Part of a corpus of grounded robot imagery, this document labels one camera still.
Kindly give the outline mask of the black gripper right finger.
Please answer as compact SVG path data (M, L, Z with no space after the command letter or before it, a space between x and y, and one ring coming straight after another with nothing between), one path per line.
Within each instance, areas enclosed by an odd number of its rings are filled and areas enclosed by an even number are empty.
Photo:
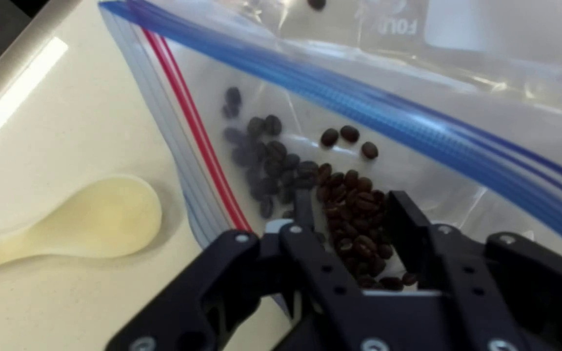
M440 291L463 351L562 351L562 256L516 232L477 242L432 225L405 192L387 199L387 234L420 291Z

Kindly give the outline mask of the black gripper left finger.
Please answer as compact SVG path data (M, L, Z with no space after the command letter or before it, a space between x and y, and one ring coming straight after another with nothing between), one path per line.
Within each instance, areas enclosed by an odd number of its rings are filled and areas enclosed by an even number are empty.
M274 351L362 351L364 293L313 231L313 192L258 238L227 231L137 312L106 351L223 351L264 297L291 307Z

